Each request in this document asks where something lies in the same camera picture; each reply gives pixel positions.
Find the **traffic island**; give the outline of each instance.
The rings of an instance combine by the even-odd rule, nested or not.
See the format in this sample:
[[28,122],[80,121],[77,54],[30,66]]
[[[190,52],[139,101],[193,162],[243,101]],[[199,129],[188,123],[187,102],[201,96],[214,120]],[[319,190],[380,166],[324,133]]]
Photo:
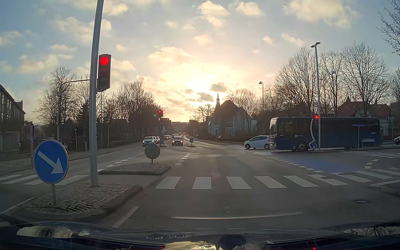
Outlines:
[[111,167],[102,170],[98,174],[140,174],[140,175],[162,175],[170,170],[171,166],[161,163],[139,162],[124,166]]
[[26,202],[16,216],[28,221],[92,221],[112,213],[142,189],[140,185],[75,183],[57,190],[56,205],[48,193]]

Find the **sidewalk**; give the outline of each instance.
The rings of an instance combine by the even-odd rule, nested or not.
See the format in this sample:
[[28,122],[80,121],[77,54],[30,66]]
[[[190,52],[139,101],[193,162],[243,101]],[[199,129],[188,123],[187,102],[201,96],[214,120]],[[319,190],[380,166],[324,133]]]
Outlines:
[[[131,144],[121,145],[121,146],[115,147],[115,148],[98,149],[97,155],[111,153],[111,152],[115,152],[115,151],[121,151],[121,150],[129,149],[129,148],[133,148],[136,146],[137,146],[137,142],[134,142]],[[69,161],[80,160],[80,159],[88,158],[89,156],[90,156],[90,151],[69,152]],[[26,169],[31,169],[31,168],[33,168],[33,166],[30,165],[30,163],[31,163],[30,157],[23,158],[23,159],[10,160],[10,161],[3,161],[3,162],[0,162],[0,172],[12,173],[12,172],[18,172],[18,171],[22,171],[22,170],[26,170]]]

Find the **traffic light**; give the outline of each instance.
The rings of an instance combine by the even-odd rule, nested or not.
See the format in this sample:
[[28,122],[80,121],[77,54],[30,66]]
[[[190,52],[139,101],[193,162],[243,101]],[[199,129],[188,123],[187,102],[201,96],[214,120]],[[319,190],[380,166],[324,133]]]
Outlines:
[[104,91],[111,87],[111,55],[98,56],[97,89]]

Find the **blue sign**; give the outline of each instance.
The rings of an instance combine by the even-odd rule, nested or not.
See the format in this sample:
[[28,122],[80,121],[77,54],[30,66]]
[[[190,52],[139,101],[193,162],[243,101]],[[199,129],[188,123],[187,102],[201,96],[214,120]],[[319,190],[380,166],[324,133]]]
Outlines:
[[69,169],[66,149],[53,139],[45,140],[36,147],[33,163],[40,179],[48,184],[62,181]]

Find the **round sign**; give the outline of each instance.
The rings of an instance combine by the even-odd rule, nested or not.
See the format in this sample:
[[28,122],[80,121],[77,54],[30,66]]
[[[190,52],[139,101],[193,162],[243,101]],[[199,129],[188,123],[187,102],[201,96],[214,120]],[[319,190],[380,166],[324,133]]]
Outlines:
[[144,154],[151,160],[157,159],[160,155],[160,147],[155,143],[149,143],[144,149]]

